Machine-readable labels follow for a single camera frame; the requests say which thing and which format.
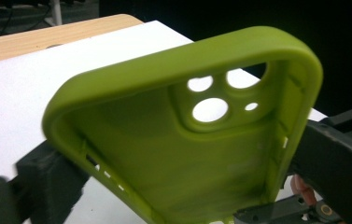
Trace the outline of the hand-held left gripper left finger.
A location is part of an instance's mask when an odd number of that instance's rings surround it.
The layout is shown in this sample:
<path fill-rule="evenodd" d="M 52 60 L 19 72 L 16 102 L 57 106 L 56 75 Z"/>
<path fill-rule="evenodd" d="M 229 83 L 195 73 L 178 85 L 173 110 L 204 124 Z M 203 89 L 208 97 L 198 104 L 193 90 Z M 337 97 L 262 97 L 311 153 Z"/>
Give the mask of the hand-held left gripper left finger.
<path fill-rule="evenodd" d="M 21 220 L 63 224 L 90 176 L 44 141 L 16 163 L 14 178 Z"/>

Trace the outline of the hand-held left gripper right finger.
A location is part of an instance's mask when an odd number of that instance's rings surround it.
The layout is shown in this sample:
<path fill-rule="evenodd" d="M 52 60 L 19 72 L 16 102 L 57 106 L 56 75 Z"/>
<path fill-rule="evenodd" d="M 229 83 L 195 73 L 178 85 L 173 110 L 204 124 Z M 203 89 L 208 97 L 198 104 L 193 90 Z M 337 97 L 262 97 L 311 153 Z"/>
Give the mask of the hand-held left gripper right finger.
<path fill-rule="evenodd" d="M 292 159 L 291 170 L 352 224 L 352 138 L 310 120 Z"/>

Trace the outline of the green clown phone case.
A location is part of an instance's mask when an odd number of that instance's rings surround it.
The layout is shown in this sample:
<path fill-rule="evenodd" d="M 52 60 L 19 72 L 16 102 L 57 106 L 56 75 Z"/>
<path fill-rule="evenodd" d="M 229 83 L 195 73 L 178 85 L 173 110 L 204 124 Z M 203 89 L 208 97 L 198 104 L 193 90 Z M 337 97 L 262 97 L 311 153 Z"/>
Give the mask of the green clown phone case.
<path fill-rule="evenodd" d="M 301 40 L 251 27 L 74 76 L 42 128 L 148 223 L 228 221 L 275 200 L 322 77 Z"/>

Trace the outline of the white metal stand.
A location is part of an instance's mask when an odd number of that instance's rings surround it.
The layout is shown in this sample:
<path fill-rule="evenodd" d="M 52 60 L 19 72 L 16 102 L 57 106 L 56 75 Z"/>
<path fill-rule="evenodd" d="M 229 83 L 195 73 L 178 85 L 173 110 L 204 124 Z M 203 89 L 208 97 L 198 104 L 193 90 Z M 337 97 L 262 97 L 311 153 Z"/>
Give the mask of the white metal stand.
<path fill-rule="evenodd" d="M 60 0 L 49 0 L 50 17 L 44 21 L 50 26 L 59 26 L 63 24 Z"/>

